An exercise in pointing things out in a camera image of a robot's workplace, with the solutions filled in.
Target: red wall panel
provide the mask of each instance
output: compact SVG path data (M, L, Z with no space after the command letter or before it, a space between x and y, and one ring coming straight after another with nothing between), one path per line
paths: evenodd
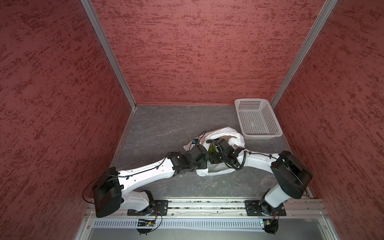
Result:
M78 0L0 3L0 239L68 239L130 106Z
M94 0L137 103L272 100L324 0Z
M384 2L339 0L275 108L341 238L384 238Z

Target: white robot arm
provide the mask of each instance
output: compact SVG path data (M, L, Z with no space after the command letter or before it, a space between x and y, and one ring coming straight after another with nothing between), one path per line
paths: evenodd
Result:
M259 203L260 211L265 215L275 213L276 208L291 197L301 198L312 179L310 171L288 151L264 154L244 148L234 149L221 138L208 141L212 142L215 151L208 153L202 145L196 144L185 154L171 152L160 161L136 169L119 172L114 167L107 169L93 186L96 216L105 217L118 209L151 213L154 203L151 204L150 192L134 192L134 189L187 171L205 169L207 161L211 164L224 162L236 170L254 167L273 173L278 184L266 192Z

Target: gray floor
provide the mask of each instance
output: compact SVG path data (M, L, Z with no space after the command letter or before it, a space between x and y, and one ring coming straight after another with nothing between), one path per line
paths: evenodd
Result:
M232 127L241 132L234 106L138 106L127 141L117 163L118 170L141 167L182 151L202 131ZM252 151L279 153L286 150L282 137L246 140ZM260 197L276 184L265 171L244 167L240 171L214 177L195 172L162 179L138 190L149 190L155 198L165 197Z

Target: perforated basket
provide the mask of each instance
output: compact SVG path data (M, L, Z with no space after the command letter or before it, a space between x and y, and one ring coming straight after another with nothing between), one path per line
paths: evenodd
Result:
M235 100L235 106L244 139L271 139L283 135L268 100L240 98Z

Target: black cable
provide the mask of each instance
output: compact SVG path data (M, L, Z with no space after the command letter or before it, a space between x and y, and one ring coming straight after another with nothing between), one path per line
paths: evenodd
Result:
M157 212L157 214L160 215L160 217L161 217L161 222L160 222L159 225L157 225L157 227L156 227L155 229L152 229L152 230L149 231L148 233L153 232L154 230L156 230L156 229L163 223L163 216L162 216L159 212Z
M103 175L101 175L101 176L98 176L97 178L95 178L94 180L92 180L92 182L90 182L90 184L88 184L88 185L84 188L84 190L83 190L83 195L82 195L82 196L83 196L83 200L86 201L87 203L95 204L94 202L90 202L90 201L88 201L88 200L85 199L85 197L84 197L85 190L87 190L87 188L88 188L94 181L98 180L98 179L99 179L100 177L102 177L102 176L126 177L126 176L116 176L116 175L112 175L112 174L103 174Z
M280 213L279 213L279 215L278 215L278 217L277 217L277 222L279 223L279 219L280 219Z
M266 154L262 154L262 153L258 153L258 152L247 152L247 153L249 153L250 155L251 154L259 154L259 155L263 155L263 156L269 157L269 159L274 158L274 159L277 160L277 158L272 157L272 155L266 155Z
M132 174L132 175L127 175L127 176L117 176L117 175L112 175L112 174L103 174L103 175L98 176L97 178L95 178L94 180L92 180L92 182L90 182L90 183L84 188L84 190L83 190L83 194L82 194L83 200L86 201L87 203L95 204L94 202L90 202L90 201L86 200L85 197L84 197L84 193L85 193L85 190L87 190L87 188L88 188L94 181L98 180L100 177L102 177L102 176L112 176L112 177L126 177L127 179L129 179L129 177L134 176L134 175L136 175L136 174L143 173L143 172L147 172L147 171L149 171L149 170L153 170L153 169L155 169L155 168L156 168L156 169L159 169L159 167L163 164L163 162L165 161L165 159L168 157L168 155L169 155L170 153L171 153L171 152L167 153L167 155L165 156L165 158L163 159L163 161L162 161L159 165L157 165L156 167L153 167L153 168L151 168L151 169L147 169L147 170L144 170L144 171L141 171L141 172L137 172L137 173L134 173L134 174Z
M216 148L218 148L218 151L220 152L220 154L222 155L223 157L223 160L224 160L224 164L228 167L228 168L233 168L235 170L240 170L243 168L244 164L245 164L245 155L243 157L243 162L241 163L240 167L236 167L235 165L233 165L231 162L228 161L228 159L225 157L224 155L224 150L222 149L221 145L216 141L216 140L213 140L213 139L209 139L206 141L206 143L215 143L217 146Z
M156 208L156 217L155 217L155 222L156 222L157 216L159 215L159 211L157 210L157 207L155 208Z
M197 143L196 144L198 144L199 142L200 142L200 140L203 138L203 136L205 135L207 133L207 131L202 131L200 134L199 134L199 136L197 137ZM192 146L192 143L193 143L193 140L192 140L192 142L191 142L191 144L189 145L189 150L191 151L191 146Z
M167 155L165 156L165 158L163 159L163 161L159 164L159 165L157 165L156 167L153 167L153 168L151 168L151 169L147 169L147 170L144 170L144 171L141 171L141 172L137 172L137 173L134 173L134 174L131 174L131 175L127 175L127 176L125 176L127 179L129 179L129 177L132 177L132 176L135 176L135 175L137 175L137 174L140 174L140 173L144 173L144 172L147 172L147 171L150 171L150 170L153 170L153 169L159 169L159 167L163 164L163 162L166 160L166 158L168 157L168 155L170 154L171 152L169 152L169 153L167 153Z

